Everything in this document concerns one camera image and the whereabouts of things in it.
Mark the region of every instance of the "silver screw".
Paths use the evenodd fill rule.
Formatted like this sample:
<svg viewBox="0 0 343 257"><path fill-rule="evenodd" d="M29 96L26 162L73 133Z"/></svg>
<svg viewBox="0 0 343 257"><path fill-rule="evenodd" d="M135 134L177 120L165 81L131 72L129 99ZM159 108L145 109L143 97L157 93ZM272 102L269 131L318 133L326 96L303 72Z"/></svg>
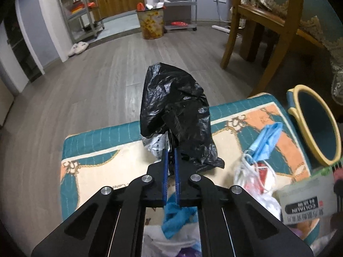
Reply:
<svg viewBox="0 0 343 257"><path fill-rule="evenodd" d="M152 180L152 176L150 176L150 175L144 175L144 176L142 177L142 181L145 182L145 183L148 183L148 182L150 182L151 180Z"/></svg>
<svg viewBox="0 0 343 257"><path fill-rule="evenodd" d="M109 186L105 186L105 187L103 187L103 188L101 189L101 193L102 193L103 195L110 194L111 191L112 191L112 189L111 189Z"/></svg>
<svg viewBox="0 0 343 257"><path fill-rule="evenodd" d="M234 193L234 194L240 194L242 192L242 188L239 186L239 185L234 185L232 188L231 188L231 191Z"/></svg>
<svg viewBox="0 0 343 257"><path fill-rule="evenodd" d="M193 174L193 175L191 175L191 180L194 182L198 182L201 180L201 176L198 174Z"/></svg>

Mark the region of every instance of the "wooden cabinet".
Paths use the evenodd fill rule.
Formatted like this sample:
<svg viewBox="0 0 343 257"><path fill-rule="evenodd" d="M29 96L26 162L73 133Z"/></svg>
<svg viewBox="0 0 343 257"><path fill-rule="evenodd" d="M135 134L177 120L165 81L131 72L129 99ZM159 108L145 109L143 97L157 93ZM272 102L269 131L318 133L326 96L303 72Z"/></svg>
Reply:
<svg viewBox="0 0 343 257"><path fill-rule="evenodd" d="M102 18L136 10L138 3L143 3L143 5L145 4L144 0L98 0ZM93 15L95 20L100 20L97 11L93 11Z"/></svg>

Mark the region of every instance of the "trash can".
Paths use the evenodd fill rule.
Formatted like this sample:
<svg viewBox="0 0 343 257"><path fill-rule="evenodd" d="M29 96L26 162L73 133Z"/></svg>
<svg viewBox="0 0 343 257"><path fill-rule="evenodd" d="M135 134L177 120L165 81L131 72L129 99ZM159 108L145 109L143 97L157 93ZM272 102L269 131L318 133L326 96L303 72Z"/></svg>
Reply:
<svg viewBox="0 0 343 257"><path fill-rule="evenodd" d="M164 34L163 8L136 11L143 38L153 40Z"/></svg>

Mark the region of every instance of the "doorway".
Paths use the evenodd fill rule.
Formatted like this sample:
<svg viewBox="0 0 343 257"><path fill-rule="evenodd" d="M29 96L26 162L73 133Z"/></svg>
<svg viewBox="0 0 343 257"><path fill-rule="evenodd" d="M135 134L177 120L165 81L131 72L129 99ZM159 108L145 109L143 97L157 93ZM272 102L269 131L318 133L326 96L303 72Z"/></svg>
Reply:
<svg viewBox="0 0 343 257"><path fill-rule="evenodd" d="M15 4L8 11L4 18L4 26L7 34L7 43L11 47L15 57L17 58L23 72L30 82L35 81L42 75L40 69L36 65L20 30Z"/></svg>

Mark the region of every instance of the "wooden chair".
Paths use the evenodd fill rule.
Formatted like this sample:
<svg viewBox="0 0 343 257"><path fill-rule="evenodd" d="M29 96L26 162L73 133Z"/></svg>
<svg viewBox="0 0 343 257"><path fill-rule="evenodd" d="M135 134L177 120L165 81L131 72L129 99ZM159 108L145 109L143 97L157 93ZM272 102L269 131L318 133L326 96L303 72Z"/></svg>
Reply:
<svg viewBox="0 0 343 257"><path fill-rule="evenodd" d="M306 54L313 54L315 47L324 47L311 35L298 29L302 14L303 1L304 0L289 0L287 17L286 20L284 20L267 10L256 8L252 5L241 4L241 0L232 0L233 8L231 31L220 64L222 68L226 68L229 63L236 42L239 19L241 16L255 21L279 34L279 40L274 53L262 75L262 78L253 89L250 96L265 90L288 50L292 49L299 52L305 51Z"/></svg>

